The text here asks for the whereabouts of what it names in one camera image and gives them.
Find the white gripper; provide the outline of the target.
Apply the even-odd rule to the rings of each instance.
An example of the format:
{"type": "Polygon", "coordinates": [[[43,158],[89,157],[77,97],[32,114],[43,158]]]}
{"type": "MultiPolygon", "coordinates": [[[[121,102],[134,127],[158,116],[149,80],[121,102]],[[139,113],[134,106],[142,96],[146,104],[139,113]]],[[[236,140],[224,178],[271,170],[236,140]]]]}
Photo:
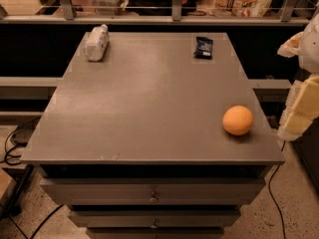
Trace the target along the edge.
{"type": "MultiPolygon", "coordinates": [[[[297,56],[299,66],[319,73],[319,14],[299,32],[282,44],[277,54],[291,58],[297,56]]],[[[296,80],[289,90],[285,110],[279,121],[278,136],[287,141],[300,137],[319,118],[319,76],[310,76],[304,82],[296,80]]]]}

